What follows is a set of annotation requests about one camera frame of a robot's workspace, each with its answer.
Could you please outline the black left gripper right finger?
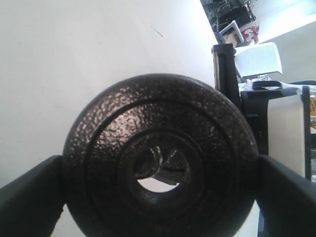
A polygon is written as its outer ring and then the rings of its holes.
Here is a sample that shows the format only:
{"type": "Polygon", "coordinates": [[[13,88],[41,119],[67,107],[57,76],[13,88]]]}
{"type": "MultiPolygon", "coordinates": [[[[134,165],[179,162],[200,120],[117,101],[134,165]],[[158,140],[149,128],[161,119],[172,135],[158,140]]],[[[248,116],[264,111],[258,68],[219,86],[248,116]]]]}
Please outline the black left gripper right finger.
{"type": "Polygon", "coordinates": [[[269,156],[259,156],[257,203],[271,237],[316,235],[316,185],[269,156]]]}

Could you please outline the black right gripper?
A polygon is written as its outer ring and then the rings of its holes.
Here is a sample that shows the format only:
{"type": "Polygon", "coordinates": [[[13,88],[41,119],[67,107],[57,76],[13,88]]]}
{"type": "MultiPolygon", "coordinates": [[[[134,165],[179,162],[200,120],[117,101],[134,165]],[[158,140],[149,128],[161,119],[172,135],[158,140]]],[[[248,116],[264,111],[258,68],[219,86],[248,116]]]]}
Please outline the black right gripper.
{"type": "Polygon", "coordinates": [[[300,176],[311,179],[310,90],[241,92],[243,113],[256,138],[259,152],[300,176]]]}

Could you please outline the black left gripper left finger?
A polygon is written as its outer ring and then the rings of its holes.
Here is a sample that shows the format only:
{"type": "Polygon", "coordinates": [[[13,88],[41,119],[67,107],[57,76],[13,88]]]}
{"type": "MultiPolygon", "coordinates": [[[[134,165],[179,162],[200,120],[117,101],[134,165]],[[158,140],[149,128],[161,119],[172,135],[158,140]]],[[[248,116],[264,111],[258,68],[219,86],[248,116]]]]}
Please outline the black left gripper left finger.
{"type": "Polygon", "coordinates": [[[0,190],[2,237],[51,236],[65,205],[62,157],[51,156],[0,190]]]}

